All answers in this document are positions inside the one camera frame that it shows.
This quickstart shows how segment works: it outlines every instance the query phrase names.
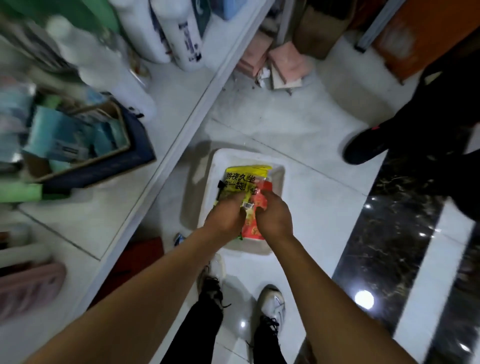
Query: sneaker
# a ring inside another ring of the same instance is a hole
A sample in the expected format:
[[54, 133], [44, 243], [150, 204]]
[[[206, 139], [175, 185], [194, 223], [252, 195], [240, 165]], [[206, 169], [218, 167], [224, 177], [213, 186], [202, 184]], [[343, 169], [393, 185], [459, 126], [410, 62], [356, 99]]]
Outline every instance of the sneaker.
[[225, 262], [220, 254], [215, 254], [215, 256], [210, 260], [208, 265], [204, 267], [200, 273], [200, 276], [198, 277], [198, 294], [207, 294], [210, 298], [215, 300], [220, 307], [223, 308], [223, 294], [221, 289], [226, 276], [227, 272], [225, 270]]
[[268, 325], [278, 335], [285, 322], [285, 299], [282, 293], [276, 287], [267, 286], [260, 294], [258, 305], [261, 311], [260, 325]]
[[359, 165], [375, 158], [388, 149], [385, 132], [375, 126], [356, 135], [343, 150], [343, 160], [348, 164]]

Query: cardboard box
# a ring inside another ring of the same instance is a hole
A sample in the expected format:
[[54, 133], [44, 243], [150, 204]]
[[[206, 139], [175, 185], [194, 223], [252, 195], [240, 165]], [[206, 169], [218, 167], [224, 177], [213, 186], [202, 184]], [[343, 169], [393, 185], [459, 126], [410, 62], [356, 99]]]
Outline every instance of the cardboard box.
[[[102, 109], [120, 120], [129, 138], [128, 145], [104, 156], [74, 164], [72, 168], [62, 172], [52, 173], [47, 170], [47, 174], [37, 177], [33, 182], [57, 189], [85, 188], [156, 160], [154, 148], [143, 124], [131, 112], [122, 105], [109, 101], [100, 106], [77, 110], [72, 113], [72, 116], [91, 109]], [[25, 162], [29, 171], [38, 169], [38, 166], [45, 164], [44, 159], [31, 154], [25, 158]], [[36, 170], [33, 176], [36, 177], [39, 174], [42, 173]]]
[[293, 44], [302, 54], [325, 59], [353, 19], [356, 5], [356, 1], [353, 1], [345, 20], [317, 12], [312, 6], [308, 6], [293, 34]]

